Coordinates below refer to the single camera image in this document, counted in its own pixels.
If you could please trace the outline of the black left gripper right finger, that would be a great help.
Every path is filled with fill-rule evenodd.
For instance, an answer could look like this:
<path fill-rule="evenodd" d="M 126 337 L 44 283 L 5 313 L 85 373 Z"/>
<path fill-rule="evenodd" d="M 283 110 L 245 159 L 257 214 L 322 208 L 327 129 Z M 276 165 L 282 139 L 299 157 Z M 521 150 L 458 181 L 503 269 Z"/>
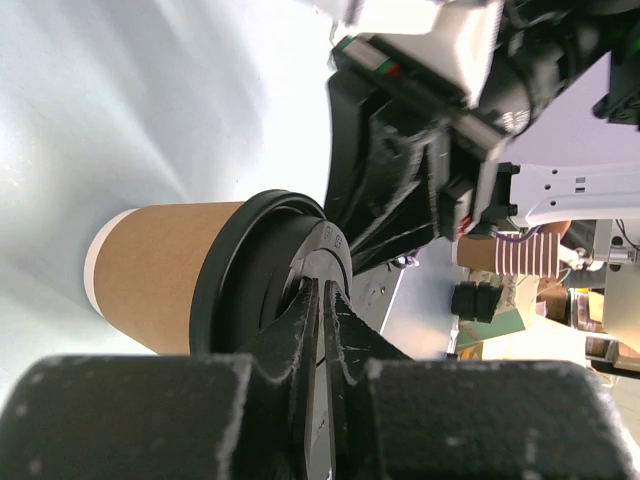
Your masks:
<path fill-rule="evenodd" d="M 609 394 L 564 361 L 407 357 L 324 287 L 336 479 L 635 479 Z"/>

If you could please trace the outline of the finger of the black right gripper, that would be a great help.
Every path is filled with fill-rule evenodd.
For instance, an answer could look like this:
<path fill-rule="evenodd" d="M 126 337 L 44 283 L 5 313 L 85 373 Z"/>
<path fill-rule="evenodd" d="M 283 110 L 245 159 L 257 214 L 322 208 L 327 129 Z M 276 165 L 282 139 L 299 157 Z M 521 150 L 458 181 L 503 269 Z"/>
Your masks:
<path fill-rule="evenodd" d="M 324 201 L 362 273 L 444 236 L 438 193 L 449 135 L 431 104 L 393 97 L 356 74 L 328 81 L 332 151 Z"/>

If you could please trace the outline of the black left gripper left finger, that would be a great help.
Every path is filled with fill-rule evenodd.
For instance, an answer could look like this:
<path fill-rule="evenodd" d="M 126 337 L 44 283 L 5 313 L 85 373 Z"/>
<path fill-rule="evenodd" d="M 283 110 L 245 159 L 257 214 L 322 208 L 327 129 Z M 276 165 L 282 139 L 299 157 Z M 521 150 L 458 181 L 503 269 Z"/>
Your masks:
<path fill-rule="evenodd" d="M 304 479 L 320 288 L 233 354 L 50 356 L 1 414 L 5 479 Z"/>

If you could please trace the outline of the single black cup lid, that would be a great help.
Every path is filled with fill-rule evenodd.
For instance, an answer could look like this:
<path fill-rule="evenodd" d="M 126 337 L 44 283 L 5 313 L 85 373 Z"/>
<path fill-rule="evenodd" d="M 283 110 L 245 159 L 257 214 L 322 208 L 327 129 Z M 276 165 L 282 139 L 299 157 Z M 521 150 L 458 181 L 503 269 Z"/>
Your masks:
<path fill-rule="evenodd" d="M 352 260 L 340 228 L 304 194 L 254 195 L 223 225 L 197 276 L 190 353 L 238 350 L 289 307 L 303 278 L 322 274 L 350 291 Z"/>

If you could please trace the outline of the single brown paper cup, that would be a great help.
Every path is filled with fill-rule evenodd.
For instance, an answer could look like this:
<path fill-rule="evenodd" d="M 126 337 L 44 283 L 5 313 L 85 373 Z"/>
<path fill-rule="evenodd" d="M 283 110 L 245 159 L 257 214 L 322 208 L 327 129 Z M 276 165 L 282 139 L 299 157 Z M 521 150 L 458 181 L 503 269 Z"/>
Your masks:
<path fill-rule="evenodd" d="M 152 205 L 104 224 L 84 263 L 94 310 L 158 354 L 189 354 L 190 315 L 214 240 L 240 202 Z"/>

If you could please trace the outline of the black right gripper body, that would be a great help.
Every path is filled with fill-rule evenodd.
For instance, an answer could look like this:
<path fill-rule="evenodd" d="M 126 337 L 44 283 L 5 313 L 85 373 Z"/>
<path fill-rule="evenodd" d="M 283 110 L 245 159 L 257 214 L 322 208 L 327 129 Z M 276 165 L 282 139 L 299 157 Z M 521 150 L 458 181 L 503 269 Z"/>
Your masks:
<path fill-rule="evenodd" d="M 433 71 L 383 41 L 379 35 L 359 34 L 344 39 L 344 58 L 391 99 L 454 132 L 465 152 L 451 159 L 451 171 L 468 178 L 474 187 L 469 221 L 471 231 L 481 222 L 493 192 L 498 159 L 510 138 L 504 128 L 472 108 L 462 91 Z"/>

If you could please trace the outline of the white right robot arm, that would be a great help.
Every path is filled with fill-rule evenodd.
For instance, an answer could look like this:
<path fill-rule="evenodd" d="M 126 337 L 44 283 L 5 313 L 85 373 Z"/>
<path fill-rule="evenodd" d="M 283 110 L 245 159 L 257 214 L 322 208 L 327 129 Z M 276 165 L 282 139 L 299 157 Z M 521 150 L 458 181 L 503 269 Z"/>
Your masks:
<path fill-rule="evenodd" d="M 435 239 L 639 214 L 635 1 L 353 1 L 325 211 L 364 272 Z"/>

